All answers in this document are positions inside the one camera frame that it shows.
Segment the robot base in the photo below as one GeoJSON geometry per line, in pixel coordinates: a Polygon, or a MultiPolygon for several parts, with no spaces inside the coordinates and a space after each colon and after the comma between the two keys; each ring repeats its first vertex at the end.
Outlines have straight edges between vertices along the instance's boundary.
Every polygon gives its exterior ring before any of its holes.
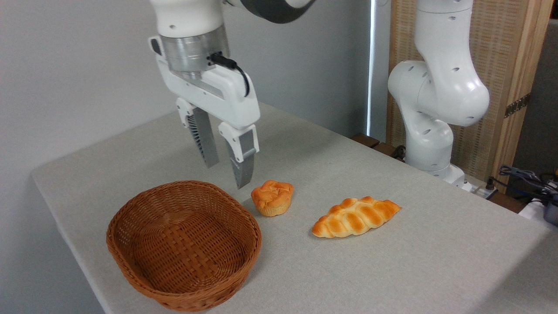
{"type": "Polygon", "coordinates": [[[438,171],[425,171],[426,173],[438,177],[448,183],[471,192],[473,186],[465,180],[465,173],[458,167],[449,164],[446,168],[438,171]]]}

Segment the black cable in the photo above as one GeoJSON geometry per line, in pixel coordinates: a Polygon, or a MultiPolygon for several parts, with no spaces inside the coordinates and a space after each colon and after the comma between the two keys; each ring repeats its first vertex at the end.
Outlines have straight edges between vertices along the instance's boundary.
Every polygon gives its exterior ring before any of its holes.
{"type": "Polygon", "coordinates": [[[520,190],[520,189],[510,187],[508,184],[505,184],[502,181],[500,181],[500,180],[498,180],[498,179],[496,179],[495,177],[492,177],[492,176],[488,177],[488,178],[497,182],[498,184],[500,184],[504,187],[507,187],[507,188],[511,189],[512,191],[515,191],[515,192],[519,193],[519,194],[523,194],[525,196],[535,197],[535,198],[541,199],[543,201],[550,202],[550,203],[554,204],[555,206],[558,206],[558,204],[556,203],[556,201],[554,200],[553,197],[548,197],[548,196],[543,195],[543,194],[531,193],[531,192],[527,192],[527,191],[523,191],[523,190],[520,190]]]}
{"type": "Polygon", "coordinates": [[[244,85],[246,86],[246,95],[244,95],[245,97],[248,96],[248,94],[250,94],[250,82],[248,81],[248,77],[246,76],[246,73],[244,73],[244,71],[237,65],[236,69],[242,74],[242,77],[244,78],[244,85]]]}
{"type": "Polygon", "coordinates": [[[222,53],[211,54],[208,57],[208,60],[212,61],[215,64],[219,64],[226,68],[229,68],[231,70],[239,71],[242,74],[242,78],[244,79],[244,86],[246,86],[246,94],[244,95],[244,97],[247,97],[248,94],[250,94],[250,82],[248,81],[248,77],[246,76],[246,73],[244,73],[244,71],[238,66],[236,61],[223,56],[222,53]]]}

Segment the bread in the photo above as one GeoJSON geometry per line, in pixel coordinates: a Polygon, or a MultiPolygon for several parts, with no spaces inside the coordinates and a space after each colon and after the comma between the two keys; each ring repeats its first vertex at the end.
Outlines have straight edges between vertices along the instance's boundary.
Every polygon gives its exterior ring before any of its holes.
{"type": "Polygon", "coordinates": [[[312,228],[317,237],[361,235],[390,220],[401,207],[390,200],[377,201],[370,196],[347,198],[333,206],[312,228]]]}
{"type": "Polygon", "coordinates": [[[291,205],[294,190],[290,183],[268,180],[252,191],[252,201],[258,212],[264,216],[281,215],[291,205]]]}

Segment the empty basket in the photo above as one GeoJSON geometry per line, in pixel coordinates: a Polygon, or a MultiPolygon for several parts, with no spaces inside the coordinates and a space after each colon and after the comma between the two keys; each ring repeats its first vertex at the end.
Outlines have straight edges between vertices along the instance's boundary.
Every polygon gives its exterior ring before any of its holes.
{"type": "Polygon", "coordinates": [[[262,245],[258,223],[213,184],[142,192],[113,217],[107,245],[130,284],[163,306],[201,311],[236,293],[262,245]]]}

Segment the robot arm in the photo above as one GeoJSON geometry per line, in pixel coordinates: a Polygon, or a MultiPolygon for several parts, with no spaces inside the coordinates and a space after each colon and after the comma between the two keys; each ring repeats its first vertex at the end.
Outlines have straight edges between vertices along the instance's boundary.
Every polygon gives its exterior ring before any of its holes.
{"type": "Polygon", "coordinates": [[[150,43],[165,84],[207,167],[219,162],[209,114],[222,120],[237,187],[252,178],[259,105],[250,77],[229,57],[223,3],[275,23],[300,17],[315,0],[150,0],[159,36],[150,43]]]}
{"type": "Polygon", "coordinates": [[[448,123],[470,126],[489,104],[469,51],[472,8],[473,0],[418,0],[415,45],[425,62],[399,63],[388,81],[405,123],[406,163],[459,187],[448,123]]]}

